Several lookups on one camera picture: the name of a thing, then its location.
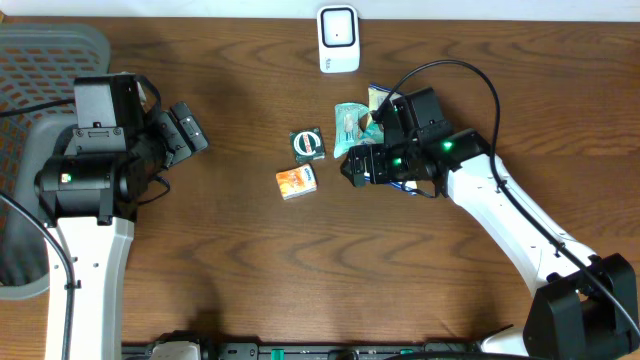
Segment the teal snack packet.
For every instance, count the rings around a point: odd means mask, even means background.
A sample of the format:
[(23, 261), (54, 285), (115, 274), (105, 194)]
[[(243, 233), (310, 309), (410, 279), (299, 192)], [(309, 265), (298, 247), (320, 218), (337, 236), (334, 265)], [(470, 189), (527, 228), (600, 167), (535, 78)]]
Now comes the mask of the teal snack packet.
[(333, 150), (335, 159), (345, 155), (356, 145), (371, 142), (370, 134), (361, 128), (361, 120), (367, 119), (369, 108), (359, 103), (341, 103), (334, 107), (336, 136)]

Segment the white blue snack bag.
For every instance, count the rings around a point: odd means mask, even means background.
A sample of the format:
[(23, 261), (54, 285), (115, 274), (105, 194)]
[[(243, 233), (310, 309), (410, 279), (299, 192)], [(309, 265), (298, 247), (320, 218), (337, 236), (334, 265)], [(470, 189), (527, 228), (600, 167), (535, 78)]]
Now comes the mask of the white blue snack bag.
[[(377, 85), (375, 83), (371, 83), (368, 87), (368, 98), (369, 98), (369, 116), (368, 119), (371, 118), (373, 120), (373, 115), (377, 111), (377, 109), (381, 106), (386, 96), (389, 94), (390, 89)], [(417, 189), (417, 183), (415, 181), (407, 181), (407, 182), (390, 182), (389, 186), (392, 186), (398, 190), (408, 192), (409, 190)]]

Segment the round green label package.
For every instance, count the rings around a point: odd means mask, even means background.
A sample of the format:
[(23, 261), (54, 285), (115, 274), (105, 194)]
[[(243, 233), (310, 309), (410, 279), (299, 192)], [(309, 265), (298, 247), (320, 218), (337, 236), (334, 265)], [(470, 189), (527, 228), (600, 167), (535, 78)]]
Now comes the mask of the round green label package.
[(319, 128), (293, 131), (289, 134), (289, 139), (298, 164), (324, 159), (326, 156)]

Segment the orange small snack box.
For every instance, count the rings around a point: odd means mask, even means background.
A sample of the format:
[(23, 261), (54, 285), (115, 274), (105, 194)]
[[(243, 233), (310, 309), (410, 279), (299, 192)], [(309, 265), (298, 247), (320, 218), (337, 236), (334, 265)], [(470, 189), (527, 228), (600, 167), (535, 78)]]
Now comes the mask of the orange small snack box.
[(315, 173), (310, 164), (278, 172), (276, 182), (284, 200), (315, 192), (318, 187)]

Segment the green white small box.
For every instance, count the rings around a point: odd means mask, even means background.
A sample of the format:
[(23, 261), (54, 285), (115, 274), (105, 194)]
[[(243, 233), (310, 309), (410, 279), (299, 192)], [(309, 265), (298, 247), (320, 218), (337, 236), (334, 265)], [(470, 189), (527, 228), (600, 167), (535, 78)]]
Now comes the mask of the green white small box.
[(362, 142), (365, 144), (383, 144), (384, 143), (384, 129), (380, 125), (374, 122), (371, 118), (367, 120), (365, 129), (362, 135)]

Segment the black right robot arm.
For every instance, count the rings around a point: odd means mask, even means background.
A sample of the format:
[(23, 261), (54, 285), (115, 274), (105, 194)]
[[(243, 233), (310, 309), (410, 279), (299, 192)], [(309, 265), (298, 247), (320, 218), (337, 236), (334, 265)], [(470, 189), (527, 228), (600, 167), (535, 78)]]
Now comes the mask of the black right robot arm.
[(476, 131), (416, 135), (352, 147), (341, 165), (356, 187), (431, 180), (506, 254), (533, 302), (523, 328), (477, 345), (492, 357), (617, 359), (639, 348), (636, 275), (621, 255), (599, 256), (555, 223), (514, 181)]

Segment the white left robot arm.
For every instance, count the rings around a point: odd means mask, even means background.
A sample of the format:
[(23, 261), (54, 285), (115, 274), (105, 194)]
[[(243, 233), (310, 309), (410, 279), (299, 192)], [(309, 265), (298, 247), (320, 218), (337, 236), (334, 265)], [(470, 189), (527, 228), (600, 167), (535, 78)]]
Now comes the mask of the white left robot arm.
[(211, 359), (210, 342), (174, 331), (122, 345), (124, 273), (141, 195), (163, 170), (209, 142), (183, 102), (154, 114), (124, 142), (123, 125), (78, 124), (65, 152), (47, 160), (36, 187), (46, 226), (48, 359)]

